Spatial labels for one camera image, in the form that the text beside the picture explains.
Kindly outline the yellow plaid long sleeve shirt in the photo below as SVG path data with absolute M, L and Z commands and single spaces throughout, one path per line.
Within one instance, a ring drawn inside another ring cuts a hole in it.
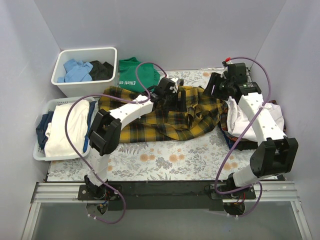
M 201 87 L 179 86 L 177 98 L 125 126 L 119 142 L 187 141 L 211 132 L 228 106 L 203 92 Z

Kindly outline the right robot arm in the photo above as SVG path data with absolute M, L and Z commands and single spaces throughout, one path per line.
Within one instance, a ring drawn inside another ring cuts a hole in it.
M 230 174 L 224 188 L 214 187 L 217 193 L 237 199 L 258 181 L 290 172 L 299 144 L 278 127 L 265 107 L 260 87 L 248 81 L 245 63 L 227 58 L 222 64 L 224 72 L 212 73 L 203 93 L 220 100 L 233 98 L 247 116 L 258 144 L 249 165 Z

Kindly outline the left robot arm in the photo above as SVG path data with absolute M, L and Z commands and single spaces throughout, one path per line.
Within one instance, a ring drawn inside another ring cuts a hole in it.
M 184 84 L 177 77 L 163 77 L 159 84 L 139 94 L 129 103 L 112 109 L 99 110 L 90 127 L 88 138 L 93 154 L 92 170 L 84 177 L 95 200 L 106 196 L 107 168 L 110 155 L 119 145 L 121 130 L 136 119 L 151 113 L 159 104 L 167 106 L 178 99 L 178 88 Z

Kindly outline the white folded shirt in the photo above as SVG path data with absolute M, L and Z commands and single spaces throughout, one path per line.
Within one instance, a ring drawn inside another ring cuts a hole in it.
M 249 120 L 244 111 L 238 106 L 232 97 L 228 98 L 226 104 L 228 107 L 226 117 L 227 132 L 234 137 L 239 137 L 249 124 Z M 285 121 L 281 107 L 277 104 L 266 103 L 265 109 L 268 110 L 277 126 L 283 131 Z

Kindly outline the green printed shirt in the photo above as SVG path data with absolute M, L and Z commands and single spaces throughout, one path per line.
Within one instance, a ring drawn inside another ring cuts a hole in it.
M 135 93 L 144 92 L 145 89 L 136 77 L 136 68 L 141 62 L 136 57 L 131 57 L 121 59 L 118 63 L 119 87 Z M 160 80 L 160 74 L 151 63 L 139 67 L 138 77 L 146 88 L 157 85 Z

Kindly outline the black garment in bin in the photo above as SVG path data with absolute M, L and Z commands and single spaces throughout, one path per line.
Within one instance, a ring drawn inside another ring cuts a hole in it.
M 114 66 L 105 61 L 101 63 L 98 60 L 91 61 L 92 69 L 89 72 L 93 81 L 110 80 L 113 77 Z

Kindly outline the floral tablecloth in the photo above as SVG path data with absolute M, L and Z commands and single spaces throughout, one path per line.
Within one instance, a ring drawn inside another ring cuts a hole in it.
M 205 88 L 210 70 L 166 71 L 169 78 L 184 79 L 185 86 Z M 217 125 L 213 131 L 188 141 L 156 141 L 119 144 L 108 160 L 109 181 L 214 180 L 229 152 Z M 234 150 L 219 179 L 250 163 L 254 150 Z M 82 159 L 52 161 L 47 182 L 83 182 L 90 169 Z

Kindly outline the white plastic bin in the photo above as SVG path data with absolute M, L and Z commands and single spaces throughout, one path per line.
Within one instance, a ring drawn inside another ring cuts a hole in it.
M 71 59 L 83 62 L 108 62 L 113 65 L 112 77 L 107 80 L 59 83 L 58 78 L 65 76 L 67 73 L 64 64 Z M 115 47 L 79 48 L 63 50 L 58 55 L 51 77 L 51 83 L 57 86 L 66 97 L 70 98 L 90 94 L 102 94 L 106 88 L 116 86 L 118 78 L 118 51 Z

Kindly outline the light blue shirt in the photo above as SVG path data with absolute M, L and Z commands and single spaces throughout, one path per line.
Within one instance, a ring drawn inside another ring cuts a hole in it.
M 66 74 L 57 79 L 58 83 L 91 82 L 90 75 L 93 65 L 90 62 L 76 61 L 74 58 L 63 65 Z

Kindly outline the white folded garment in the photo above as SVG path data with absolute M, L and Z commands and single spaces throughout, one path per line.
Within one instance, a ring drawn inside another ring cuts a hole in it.
M 47 157 L 70 156 L 76 153 L 71 147 L 68 138 L 79 153 L 84 153 L 90 103 L 83 99 L 70 111 L 72 105 L 72 103 L 62 104 L 56 106 L 54 110 L 52 121 L 48 124 L 45 132 L 48 137 L 44 147 Z M 65 124 L 69 111 L 70 115 L 67 124 Z

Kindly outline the navy blue garment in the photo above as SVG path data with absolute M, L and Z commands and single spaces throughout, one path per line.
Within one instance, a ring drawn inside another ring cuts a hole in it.
M 44 150 L 45 144 L 48 140 L 46 131 L 49 123 L 52 122 L 53 115 L 53 111 L 48 111 L 48 113 L 43 114 L 40 123 L 36 127 L 37 142 L 41 150 Z

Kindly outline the white laundry basket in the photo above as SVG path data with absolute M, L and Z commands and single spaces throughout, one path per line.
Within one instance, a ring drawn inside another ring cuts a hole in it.
M 79 97 L 67 97 L 67 98 L 58 98 L 52 99 L 46 103 L 46 105 L 42 108 L 42 113 L 47 114 L 48 112 L 53 112 L 56 109 L 56 106 L 60 106 L 63 104 L 73 104 Z M 89 127 L 93 122 L 93 117 L 98 111 L 98 103 L 95 101 L 93 97 L 85 98 L 89 103 L 95 102 L 94 109 L 91 114 L 91 122 Z M 61 156 L 47 156 L 44 149 L 41 149 L 38 140 L 35 142 L 34 150 L 33 150 L 33 158 L 37 161 L 63 161 L 63 160 L 71 160 L 76 159 L 79 156 L 74 153 L 73 155 L 61 155 Z

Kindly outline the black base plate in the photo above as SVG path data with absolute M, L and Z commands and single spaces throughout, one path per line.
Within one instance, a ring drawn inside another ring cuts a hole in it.
M 224 201 L 235 204 L 241 210 L 245 200 L 256 198 L 253 188 L 219 195 L 212 180 L 174 181 L 110 181 L 110 189 L 104 185 L 79 187 L 77 199 L 90 203 L 104 202 L 110 211 L 123 208 L 122 194 L 127 210 L 176 210 L 207 209 L 222 211 Z

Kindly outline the aluminium frame rail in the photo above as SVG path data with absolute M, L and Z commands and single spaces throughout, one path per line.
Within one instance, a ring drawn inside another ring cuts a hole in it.
M 24 240 L 310 240 L 295 184 L 264 181 L 244 200 L 218 196 L 211 181 L 114 181 L 102 199 L 82 182 L 38 183 Z

